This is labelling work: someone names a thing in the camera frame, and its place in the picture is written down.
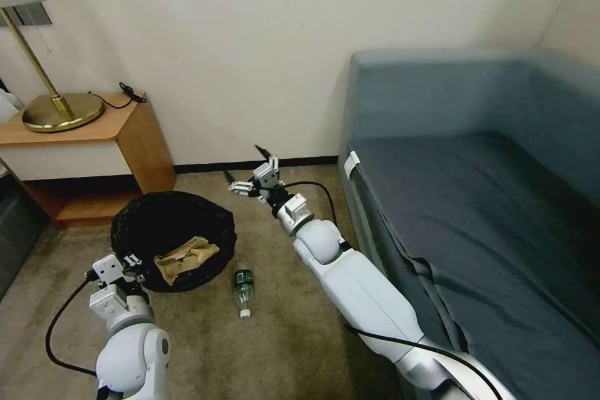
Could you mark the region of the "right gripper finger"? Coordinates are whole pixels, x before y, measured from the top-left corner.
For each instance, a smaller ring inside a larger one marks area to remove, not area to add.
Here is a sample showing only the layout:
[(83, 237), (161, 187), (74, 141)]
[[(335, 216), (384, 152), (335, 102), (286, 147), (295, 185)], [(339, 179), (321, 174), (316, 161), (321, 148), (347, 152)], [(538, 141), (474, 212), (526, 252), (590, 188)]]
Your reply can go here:
[(271, 167), (271, 169), (273, 171), (279, 170), (279, 158), (276, 155), (271, 154), (267, 149), (265, 149), (261, 146), (258, 146), (257, 144), (255, 144), (254, 147), (261, 154), (261, 156), (265, 159), (265, 161), (269, 164), (269, 166)]
[(239, 196), (257, 196), (257, 187), (252, 177), (249, 181), (238, 181), (229, 171), (224, 171), (230, 192)]

